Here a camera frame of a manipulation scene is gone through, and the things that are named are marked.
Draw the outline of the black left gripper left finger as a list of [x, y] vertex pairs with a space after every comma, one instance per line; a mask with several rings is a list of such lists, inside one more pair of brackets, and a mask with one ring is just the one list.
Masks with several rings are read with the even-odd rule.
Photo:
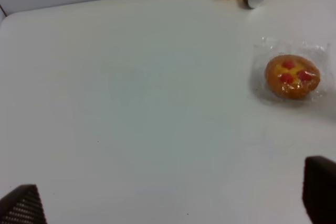
[[47, 223], [36, 185], [20, 185], [1, 198], [1, 223]]

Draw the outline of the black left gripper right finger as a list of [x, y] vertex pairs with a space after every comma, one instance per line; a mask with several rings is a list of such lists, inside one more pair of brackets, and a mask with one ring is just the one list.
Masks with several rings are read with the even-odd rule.
[[323, 156], [305, 159], [302, 201], [312, 223], [335, 223], [335, 162]]

